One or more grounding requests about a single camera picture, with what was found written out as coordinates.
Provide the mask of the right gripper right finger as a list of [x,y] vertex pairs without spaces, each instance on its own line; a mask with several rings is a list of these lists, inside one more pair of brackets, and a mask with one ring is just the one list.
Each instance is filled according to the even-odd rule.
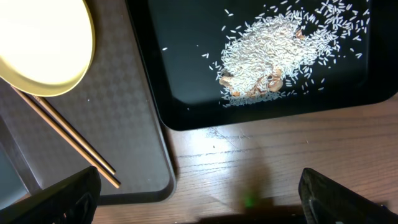
[[323,174],[305,168],[298,192],[307,223],[397,223],[397,214]]

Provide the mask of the rice food scraps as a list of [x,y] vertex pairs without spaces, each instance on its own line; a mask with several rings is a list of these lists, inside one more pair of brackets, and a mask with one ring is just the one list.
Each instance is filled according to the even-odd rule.
[[172,96],[224,108],[323,91],[365,69],[369,1],[149,1]]

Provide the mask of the yellow round plate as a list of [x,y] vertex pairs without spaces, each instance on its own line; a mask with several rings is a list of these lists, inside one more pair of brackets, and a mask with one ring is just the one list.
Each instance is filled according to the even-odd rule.
[[14,88],[62,95],[79,84],[94,53],[86,1],[1,1],[1,78]]

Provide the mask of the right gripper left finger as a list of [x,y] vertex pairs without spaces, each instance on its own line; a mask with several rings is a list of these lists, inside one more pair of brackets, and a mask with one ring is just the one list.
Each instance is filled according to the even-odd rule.
[[97,168],[82,171],[1,210],[1,223],[87,223],[100,197]]

